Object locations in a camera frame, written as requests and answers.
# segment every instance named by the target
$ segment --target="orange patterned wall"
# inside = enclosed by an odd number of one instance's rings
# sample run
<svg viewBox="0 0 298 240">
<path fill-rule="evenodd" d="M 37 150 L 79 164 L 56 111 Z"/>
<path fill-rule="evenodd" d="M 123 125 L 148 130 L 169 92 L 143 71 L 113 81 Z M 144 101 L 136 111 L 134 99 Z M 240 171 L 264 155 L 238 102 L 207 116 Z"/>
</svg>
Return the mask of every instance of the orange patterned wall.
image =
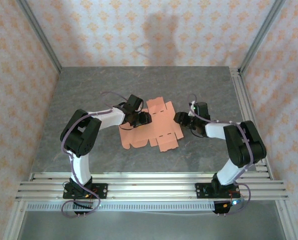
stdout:
<svg viewBox="0 0 298 240">
<path fill-rule="evenodd" d="M 0 239 L 27 179 L 58 74 L 15 0 L 0 0 Z"/>
<path fill-rule="evenodd" d="M 29 0 L 64 67 L 239 67 L 273 2 Z"/>
<path fill-rule="evenodd" d="M 298 0 L 287 0 L 246 74 L 277 179 L 286 180 L 298 222 Z"/>
</svg>

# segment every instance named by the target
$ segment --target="black mounting plate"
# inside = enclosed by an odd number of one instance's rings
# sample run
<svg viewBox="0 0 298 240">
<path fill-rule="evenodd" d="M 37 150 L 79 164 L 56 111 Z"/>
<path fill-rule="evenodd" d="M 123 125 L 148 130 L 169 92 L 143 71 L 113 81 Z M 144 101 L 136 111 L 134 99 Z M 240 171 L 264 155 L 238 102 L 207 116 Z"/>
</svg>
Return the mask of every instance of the black mounting plate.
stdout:
<svg viewBox="0 0 298 240">
<path fill-rule="evenodd" d="M 198 182 L 194 185 L 195 192 L 197 195 L 197 199 L 239 199 L 240 198 L 240 192 L 236 189 L 239 189 L 238 186 L 235 186 L 233 184 L 225 186 L 225 189 L 222 189 L 219 191 L 218 194 L 215 193 L 212 184 L 208 182 Z"/>
<path fill-rule="evenodd" d="M 100 199 L 106 199 L 108 194 L 108 184 L 107 183 L 92 183 L 91 184 L 91 190 L 95 192 L 99 196 Z M 63 191 L 63 199 L 95 199 L 96 197 L 92 194 L 89 194 L 88 197 L 85 196 L 76 196 L 74 194 L 71 194 L 68 191 Z"/>
</svg>

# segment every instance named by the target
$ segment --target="table surface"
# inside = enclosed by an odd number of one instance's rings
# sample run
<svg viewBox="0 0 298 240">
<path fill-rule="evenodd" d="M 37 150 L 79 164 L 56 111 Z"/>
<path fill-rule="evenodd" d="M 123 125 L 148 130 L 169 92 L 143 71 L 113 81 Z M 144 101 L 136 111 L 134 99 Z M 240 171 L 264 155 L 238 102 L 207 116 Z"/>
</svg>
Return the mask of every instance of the table surface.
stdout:
<svg viewBox="0 0 298 240">
<path fill-rule="evenodd" d="M 163 67 L 64 67 L 45 122 L 33 163 L 33 173 L 70 172 L 69 158 L 61 153 L 60 134 L 77 109 L 97 112 L 107 109 L 102 91 L 115 91 L 144 101 L 163 97 L 176 112 L 188 112 L 187 96 L 197 95 L 208 103 L 211 119 L 242 121 L 230 70 L 224 66 Z M 121 102 L 108 95 L 110 104 Z M 226 142 L 198 138 L 182 128 L 179 147 L 160 152 L 147 146 L 124 149 L 118 126 L 101 130 L 89 154 L 92 173 L 108 172 L 217 172 L 228 160 Z"/>
</svg>

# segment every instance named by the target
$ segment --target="wall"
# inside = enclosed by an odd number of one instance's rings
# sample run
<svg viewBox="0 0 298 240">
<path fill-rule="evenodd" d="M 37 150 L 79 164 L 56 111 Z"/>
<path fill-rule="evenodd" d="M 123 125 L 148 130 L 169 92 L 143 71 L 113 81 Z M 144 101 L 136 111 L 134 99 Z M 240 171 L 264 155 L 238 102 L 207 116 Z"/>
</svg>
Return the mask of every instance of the wall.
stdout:
<svg viewBox="0 0 298 240">
<path fill-rule="evenodd" d="M 239 67 L 273 2 L 29 0 L 64 67 Z"/>
<path fill-rule="evenodd" d="M 298 0 L 287 0 L 246 74 L 274 176 L 298 222 Z"/>
<path fill-rule="evenodd" d="M 0 239 L 28 179 L 58 74 L 15 0 L 0 0 Z"/>
</svg>

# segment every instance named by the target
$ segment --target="cardboard sheet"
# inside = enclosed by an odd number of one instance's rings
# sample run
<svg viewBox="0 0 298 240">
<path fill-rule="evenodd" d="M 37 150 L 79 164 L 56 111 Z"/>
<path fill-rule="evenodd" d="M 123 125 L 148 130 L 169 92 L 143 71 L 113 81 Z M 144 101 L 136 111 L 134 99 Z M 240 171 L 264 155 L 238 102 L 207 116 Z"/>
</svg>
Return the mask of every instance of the cardboard sheet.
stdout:
<svg viewBox="0 0 298 240">
<path fill-rule="evenodd" d="M 124 130 L 119 127 L 122 146 L 130 149 L 130 145 L 134 148 L 141 148 L 150 142 L 151 147 L 159 146 L 161 152 L 179 147 L 178 139 L 184 137 L 180 125 L 174 121 L 175 110 L 171 101 L 165 103 L 162 97 L 147 101 L 148 109 L 152 122 L 131 129 L 129 123 L 121 125 Z"/>
</svg>

